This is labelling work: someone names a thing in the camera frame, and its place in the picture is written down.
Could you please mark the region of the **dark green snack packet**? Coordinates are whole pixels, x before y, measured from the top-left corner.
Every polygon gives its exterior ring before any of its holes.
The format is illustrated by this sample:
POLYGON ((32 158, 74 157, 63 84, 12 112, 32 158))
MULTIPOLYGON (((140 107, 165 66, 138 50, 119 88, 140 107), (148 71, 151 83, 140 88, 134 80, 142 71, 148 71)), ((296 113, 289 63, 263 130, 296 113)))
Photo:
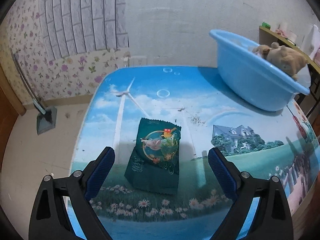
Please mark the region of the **dark green snack packet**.
POLYGON ((137 190, 176 195, 179 181, 181 127, 142 118, 125 178, 137 190))

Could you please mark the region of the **tan plush dog toy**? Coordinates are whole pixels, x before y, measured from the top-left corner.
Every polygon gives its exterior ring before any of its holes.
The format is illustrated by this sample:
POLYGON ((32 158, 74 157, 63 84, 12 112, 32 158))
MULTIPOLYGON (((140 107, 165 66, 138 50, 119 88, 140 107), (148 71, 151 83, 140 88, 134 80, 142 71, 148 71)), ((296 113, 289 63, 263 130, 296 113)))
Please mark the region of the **tan plush dog toy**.
POLYGON ((298 72, 307 64, 306 58, 301 53, 290 47, 280 46, 278 42, 273 42, 270 46, 261 44, 254 47, 252 52, 279 68, 295 81, 298 80, 298 72))

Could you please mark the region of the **brown wooden door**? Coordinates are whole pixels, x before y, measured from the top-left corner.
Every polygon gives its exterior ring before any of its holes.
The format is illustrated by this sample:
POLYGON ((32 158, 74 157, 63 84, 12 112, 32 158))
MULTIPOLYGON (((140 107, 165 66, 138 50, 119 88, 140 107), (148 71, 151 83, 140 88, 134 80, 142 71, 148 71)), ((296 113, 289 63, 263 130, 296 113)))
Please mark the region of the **brown wooden door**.
POLYGON ((9 81, 7 80, 3 69, 0 72, 1 78, 1 117, 0 117, 0 158, 1 166, 5 154, 5 149, 10 137, 10 133, 19 115, 26 113, 25 107, 22 105, 9 81))

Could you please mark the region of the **light blue plastic basin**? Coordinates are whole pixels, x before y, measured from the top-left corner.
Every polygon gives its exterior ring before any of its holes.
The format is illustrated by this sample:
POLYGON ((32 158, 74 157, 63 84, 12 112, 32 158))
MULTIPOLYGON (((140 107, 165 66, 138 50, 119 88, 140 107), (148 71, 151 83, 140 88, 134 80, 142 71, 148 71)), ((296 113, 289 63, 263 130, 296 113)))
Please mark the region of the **light blue plastic basin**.
POLYGON ((225 30, 209 32, 217 42, 217 70, 238 96, 259 109, 276 112, 310 89, 252 52, 258 44, 225 30))

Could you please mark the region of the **white electric kettle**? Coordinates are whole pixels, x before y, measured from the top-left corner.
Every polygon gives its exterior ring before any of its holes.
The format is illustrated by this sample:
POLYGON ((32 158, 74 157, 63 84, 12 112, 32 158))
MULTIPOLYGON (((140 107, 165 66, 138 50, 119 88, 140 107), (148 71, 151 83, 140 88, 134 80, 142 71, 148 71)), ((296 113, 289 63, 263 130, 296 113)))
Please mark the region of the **white electric kettle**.
POLYGON ((306 25, 300 50, 311 59, 314 58, 319 49, 319 27, 315 24, 306 25))

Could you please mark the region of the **yellow top side table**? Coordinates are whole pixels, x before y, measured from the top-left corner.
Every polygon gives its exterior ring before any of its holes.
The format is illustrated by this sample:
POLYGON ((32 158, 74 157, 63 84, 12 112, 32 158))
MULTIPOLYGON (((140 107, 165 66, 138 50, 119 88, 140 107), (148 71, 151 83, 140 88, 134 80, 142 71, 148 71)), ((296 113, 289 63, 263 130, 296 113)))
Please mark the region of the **yellow top side table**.
POLYGON ((295 46, 289 40, 285 39, 284 37, 263 26, 259 27, 259 42, 263 44, 278 42, 280 45, 285 45, 294 49, 306 58, 307 66, 311 75, 310 94, 313 100, 315 101, 313 106, 306 113, 306 117, 310 118, 310 116, 315 112, 316 108, 319 106, 319 96, 317 96, 317 92, 319 91, 319 65, 312 61, 312 59, 310 59, 310 57, 308 57, 306 53, 302 52, 297 46, 295 46))

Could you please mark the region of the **pink floral item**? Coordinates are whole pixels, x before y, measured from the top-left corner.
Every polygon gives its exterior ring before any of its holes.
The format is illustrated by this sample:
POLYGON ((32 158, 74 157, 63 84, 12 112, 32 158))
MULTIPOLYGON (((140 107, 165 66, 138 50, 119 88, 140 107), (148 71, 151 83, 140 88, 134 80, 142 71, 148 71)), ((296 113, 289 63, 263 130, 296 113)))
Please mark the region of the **pink floral item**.
POLYGON ((275 33, 283 38, 287 38, 287 34, 282 29, 276 29, 275 33))

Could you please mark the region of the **green small box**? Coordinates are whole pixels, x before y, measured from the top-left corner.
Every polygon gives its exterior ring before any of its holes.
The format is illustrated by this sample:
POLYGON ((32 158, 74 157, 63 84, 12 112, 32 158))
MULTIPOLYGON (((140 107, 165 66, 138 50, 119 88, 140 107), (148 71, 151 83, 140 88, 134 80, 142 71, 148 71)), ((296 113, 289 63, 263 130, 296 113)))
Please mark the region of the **green small box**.
POLYGON ((266 22, 263 22, 261 26, 269 30, 271 29, 271 26, 266 22))

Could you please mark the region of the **white tall cup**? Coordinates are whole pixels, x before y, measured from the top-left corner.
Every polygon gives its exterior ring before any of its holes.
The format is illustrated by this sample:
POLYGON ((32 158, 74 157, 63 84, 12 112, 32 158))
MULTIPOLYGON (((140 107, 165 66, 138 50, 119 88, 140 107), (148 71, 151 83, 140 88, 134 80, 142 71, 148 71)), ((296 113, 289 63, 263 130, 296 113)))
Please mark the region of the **white tall cup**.
POLYGON ((288 30, 288 23, 287 22, 281 22, 279 24, 279 27, 278 27, 279 30, 283 31, 284 33, 287 32, 288 30))

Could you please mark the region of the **white wall socket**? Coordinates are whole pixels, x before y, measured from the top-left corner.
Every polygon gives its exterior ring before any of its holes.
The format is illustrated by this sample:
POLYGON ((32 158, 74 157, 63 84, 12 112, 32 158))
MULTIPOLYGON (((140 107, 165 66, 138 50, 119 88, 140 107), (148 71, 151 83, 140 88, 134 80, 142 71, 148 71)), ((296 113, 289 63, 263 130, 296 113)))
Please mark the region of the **white wall socket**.
POLYGON ((132 56, 129 60, 130 67, 146 66, 148 64, 148 58, 146 56, 132 56))

